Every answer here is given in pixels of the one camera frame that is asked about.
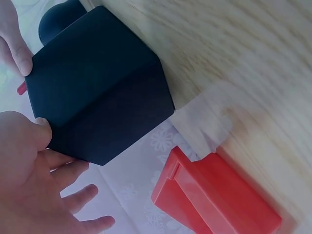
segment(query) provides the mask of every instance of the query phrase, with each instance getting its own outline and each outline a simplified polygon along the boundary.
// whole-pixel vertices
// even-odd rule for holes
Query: wood grain
[[[198,155],[232,163],[282,216],[279,233],[312,233],[312,1],[102,3],[161,58],[171,121]]]

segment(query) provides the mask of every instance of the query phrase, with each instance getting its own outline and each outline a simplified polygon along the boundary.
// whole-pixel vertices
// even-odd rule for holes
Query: red plastic object
[[[152,201],[197,234],[271,234],[281,218],[218,154],[172,149]]]
[[[27,91],[26,82],[24,81],[19,87],[18,87],[18,94],[23,95]]]

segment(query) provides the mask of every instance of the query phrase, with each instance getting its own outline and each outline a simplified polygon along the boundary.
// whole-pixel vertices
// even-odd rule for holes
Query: red box
[[[152,201],[197,234],[272,234],[278,214],[218,154],[190,162],[175,147]]]

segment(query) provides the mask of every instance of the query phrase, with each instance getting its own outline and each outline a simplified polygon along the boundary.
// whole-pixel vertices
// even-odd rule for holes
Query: black box
[[[26,77],[49,148],[104,165],[167,119],[174,105],[159,58],[105,7],[58,34]]]

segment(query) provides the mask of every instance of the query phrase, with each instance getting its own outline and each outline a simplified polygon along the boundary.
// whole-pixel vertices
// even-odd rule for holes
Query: fingernail
[[[24,60],[20,65],[20,72],[23,76],[27,76],[30,74],[32,69],[32,64],[29,60]]]
[[[45,125],[48,121],[45,118],[38,117],[35,119],[35,123],[39,125]]]

